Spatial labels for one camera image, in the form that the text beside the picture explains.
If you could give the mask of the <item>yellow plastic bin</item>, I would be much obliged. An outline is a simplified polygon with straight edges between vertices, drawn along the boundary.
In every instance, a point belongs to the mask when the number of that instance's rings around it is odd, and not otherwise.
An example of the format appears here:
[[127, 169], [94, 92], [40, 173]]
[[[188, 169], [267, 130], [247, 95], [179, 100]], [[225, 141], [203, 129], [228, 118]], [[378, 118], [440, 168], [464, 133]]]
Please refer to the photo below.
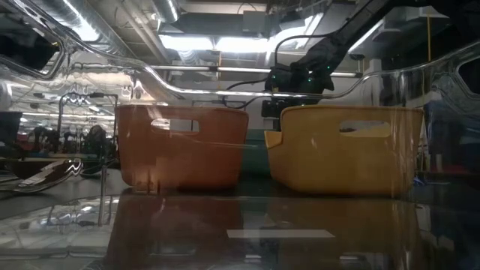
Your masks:
[[271, 177], [312, 194], [396, 197], [413, 186], [421, 109], [292, 106], [265, 131]]

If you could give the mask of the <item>person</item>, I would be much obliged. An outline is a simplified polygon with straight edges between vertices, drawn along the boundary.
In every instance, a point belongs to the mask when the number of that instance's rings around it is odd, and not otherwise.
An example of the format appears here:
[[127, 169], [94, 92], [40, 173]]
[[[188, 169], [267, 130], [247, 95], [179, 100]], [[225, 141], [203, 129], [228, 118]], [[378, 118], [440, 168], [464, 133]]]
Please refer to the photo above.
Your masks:
[[34, 132], [34, 145], [33, 145], [32, 151], [39, 152], [41, 137], [44, 136], [48, 132], [48, 130], [45, 127], [35, 127], [33, 132]]
[[85, 137], [84, 152], [102, 158], [106, 155], [108, 146], [107, 132], [98, 124], [91, 127]]

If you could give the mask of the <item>ceiling light tube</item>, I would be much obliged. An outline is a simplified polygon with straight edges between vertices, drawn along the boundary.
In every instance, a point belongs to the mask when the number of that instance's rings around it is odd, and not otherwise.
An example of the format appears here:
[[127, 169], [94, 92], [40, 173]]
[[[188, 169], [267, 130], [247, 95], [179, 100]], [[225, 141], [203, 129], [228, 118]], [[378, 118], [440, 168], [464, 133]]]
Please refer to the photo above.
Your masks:
[[[184, 65], [151, 65], [151, 68], [159, 71], [196, 71], [196, 72], [232, 72], [232, 73], [252, 73], [268, 74], [270, 68], [257, 67], [218, 67], [218, 66], [184, 66]], [[360, 78], [363, 73], [334, 71], [332, 77]]]

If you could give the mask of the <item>orange plastic bin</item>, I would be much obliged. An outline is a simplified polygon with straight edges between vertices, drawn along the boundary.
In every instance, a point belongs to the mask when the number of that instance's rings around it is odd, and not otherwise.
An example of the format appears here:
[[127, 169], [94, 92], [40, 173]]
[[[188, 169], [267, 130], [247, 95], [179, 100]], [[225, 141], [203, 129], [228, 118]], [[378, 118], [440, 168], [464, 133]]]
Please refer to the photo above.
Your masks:
[[121, 177], [140, 191], [237, 185], [249, 115], [220, 107], [122, 105], [115, 110]]

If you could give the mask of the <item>clear plastic bin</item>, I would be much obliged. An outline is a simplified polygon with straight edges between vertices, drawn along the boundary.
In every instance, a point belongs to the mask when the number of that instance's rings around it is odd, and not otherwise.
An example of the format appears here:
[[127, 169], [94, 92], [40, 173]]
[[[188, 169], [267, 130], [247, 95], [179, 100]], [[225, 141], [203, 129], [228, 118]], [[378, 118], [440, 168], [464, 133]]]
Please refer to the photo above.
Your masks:
[[[202, 88], [172, 82], [81, 26], [115, 37], [80, 0], [0, 0], [0, 112], [21, 112], [0, 147], [0, 184], [52, 162], [83, 168], [38, 193], [0, 192], [0, 270], [480, 270], [480, 39], [458, 37], [431, 6], [395, 7], [348, 50], [322, 94], [265, 90], [265, 79]], [[137, 190], [124, 183], [116, 108], [245, 111], [279, 131], [262, 101], [423, 112], [414, 178], [398, 196], [295, 191], [242, 173], [225, 189]], [[84, 152], [94, 125], [107, 153]], [[48, 132], [33, 152], [34, 128]]]

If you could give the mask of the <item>dark monitor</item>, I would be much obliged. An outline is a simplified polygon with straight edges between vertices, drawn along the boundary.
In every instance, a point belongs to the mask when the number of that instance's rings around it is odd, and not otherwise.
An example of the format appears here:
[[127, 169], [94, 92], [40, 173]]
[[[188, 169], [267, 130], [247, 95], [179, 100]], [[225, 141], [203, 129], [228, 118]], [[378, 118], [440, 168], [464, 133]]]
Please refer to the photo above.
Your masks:
[[22, 116], [21, 112], [0, 112], [0, 147], [16, 142]]

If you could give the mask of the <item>gray ceiling box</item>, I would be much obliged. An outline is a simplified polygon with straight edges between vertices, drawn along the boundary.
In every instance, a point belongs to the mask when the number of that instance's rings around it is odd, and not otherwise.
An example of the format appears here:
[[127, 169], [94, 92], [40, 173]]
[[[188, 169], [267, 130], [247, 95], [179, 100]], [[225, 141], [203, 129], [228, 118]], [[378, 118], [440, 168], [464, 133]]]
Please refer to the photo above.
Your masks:
[[261, 33], [266, 30], [266, 13], [263, 11], [245, 10], [243, 12], [242, 31]]

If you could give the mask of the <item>teal plastic bin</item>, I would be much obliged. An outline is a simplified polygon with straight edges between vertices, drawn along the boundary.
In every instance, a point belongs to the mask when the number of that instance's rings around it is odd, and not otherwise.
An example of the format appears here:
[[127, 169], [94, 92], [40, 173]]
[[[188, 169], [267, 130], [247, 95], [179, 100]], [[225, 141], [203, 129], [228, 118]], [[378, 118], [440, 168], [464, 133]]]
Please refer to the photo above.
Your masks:
[[251, 129], [247, 131], [241, 161], [241, 172], [256, 176], [270, 175], [264, 130]]

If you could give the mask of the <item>ceiling light panel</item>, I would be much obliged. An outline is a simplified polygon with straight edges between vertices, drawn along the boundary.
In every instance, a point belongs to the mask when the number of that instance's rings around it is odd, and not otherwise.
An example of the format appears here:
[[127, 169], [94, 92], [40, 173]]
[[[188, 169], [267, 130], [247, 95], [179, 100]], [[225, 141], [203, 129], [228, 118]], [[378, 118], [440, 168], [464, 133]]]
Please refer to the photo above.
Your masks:
[[275, 47], [287, 38], [287, 31], [270, 38], [252, 37], [213, 37], [206, 36], [180, 36], [163, 35], [159, 36], [162, 44], [171, 50], [217, 50], [223, 53], [266, 53], [273, 52]]

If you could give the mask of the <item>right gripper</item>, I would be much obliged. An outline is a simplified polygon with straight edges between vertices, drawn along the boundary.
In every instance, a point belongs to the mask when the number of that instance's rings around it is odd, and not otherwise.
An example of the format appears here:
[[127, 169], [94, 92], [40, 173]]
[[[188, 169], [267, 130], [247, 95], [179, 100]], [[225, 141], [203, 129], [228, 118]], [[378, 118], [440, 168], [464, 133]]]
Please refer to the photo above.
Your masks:
[[[308, 70], [306, 67], [296, 64], [291, 66], [277, 63], [271, 67], [265, 80], [267, 92], [322, 94], [325, 90], [333, 91], [334, 89], [335, 85], [328, 70]], [[281, 112], [285, 108], [285, 100], [263, 100], [261, 116], [273, 119], [273, 129], [280, 131]]]

